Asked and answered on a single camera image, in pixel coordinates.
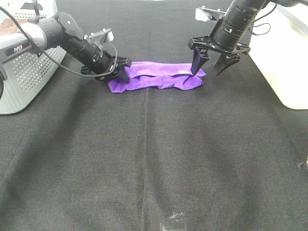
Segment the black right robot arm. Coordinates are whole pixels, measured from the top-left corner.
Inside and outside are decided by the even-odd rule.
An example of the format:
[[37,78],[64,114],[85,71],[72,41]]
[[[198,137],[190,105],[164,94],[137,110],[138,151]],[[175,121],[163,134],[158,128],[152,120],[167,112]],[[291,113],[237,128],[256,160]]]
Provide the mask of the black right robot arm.
[[193,51],[191,72],[196,75],[201,67],[210,60],[208,51],[220,53],[213,68],[219,75],[240,61],[240,54],[248,54],[250,48],[240,40],[256,20],[257,14],[264,9],[269,0],[234,0],[226,12],[199,7],[195,10],[198,21],[215,21],[210,35],[192,37],[188,47]]

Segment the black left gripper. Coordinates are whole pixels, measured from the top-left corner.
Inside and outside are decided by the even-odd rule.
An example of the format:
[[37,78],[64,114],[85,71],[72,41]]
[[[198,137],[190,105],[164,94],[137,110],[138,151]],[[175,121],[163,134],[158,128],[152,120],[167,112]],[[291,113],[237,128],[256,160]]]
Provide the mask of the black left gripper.
[[130,78],[125,70],[125,67],[131,67],[131,60],[128,57],[115,57],[112,56],[111,65],[106,71],[97,74],[93,69],[87,66],[81,68],[81,74],[87,77],[93,77],[97,81],[111,81],[118,80],[120,82],[129,83]]

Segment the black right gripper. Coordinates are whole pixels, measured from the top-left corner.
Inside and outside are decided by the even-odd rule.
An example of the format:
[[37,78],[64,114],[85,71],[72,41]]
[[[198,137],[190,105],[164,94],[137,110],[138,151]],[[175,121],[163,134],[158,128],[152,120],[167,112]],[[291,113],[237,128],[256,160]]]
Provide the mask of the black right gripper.
[[201,67],[210,60],[208,51],[220,53],[219,59],[214,65],[213,73],[218,76],[224,70],[240,61],[240,54],[247,55],[250,48],[246,44],[237,43],[230,51],[216,44],[209,36],[191,37],[188,47],[193,50],[191,73],[196,75]]

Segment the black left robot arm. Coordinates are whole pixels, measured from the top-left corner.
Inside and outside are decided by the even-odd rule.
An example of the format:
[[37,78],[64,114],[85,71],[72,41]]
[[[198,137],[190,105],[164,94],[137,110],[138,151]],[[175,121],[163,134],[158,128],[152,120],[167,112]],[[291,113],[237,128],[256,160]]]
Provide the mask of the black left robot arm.
[[36,55],[44,54],[53,63],[60,65],[46,52],[50,48],[59,46],[84,64],[79,76],[93,77],[98,81],[113,79],[125,83],[130,81],[125,67],[131,65],[131,60],[117,54],[111,55],[103,48],[104,44],[110,43],[113,39],[111,29],[104,29],[87,36],[67,13],[56,13],[50,18],[37,14],[26,23],[20,24],[4,8],[1,8],[1,11],[17,27],[13,38],[0,46],[1,64],[31,52]]

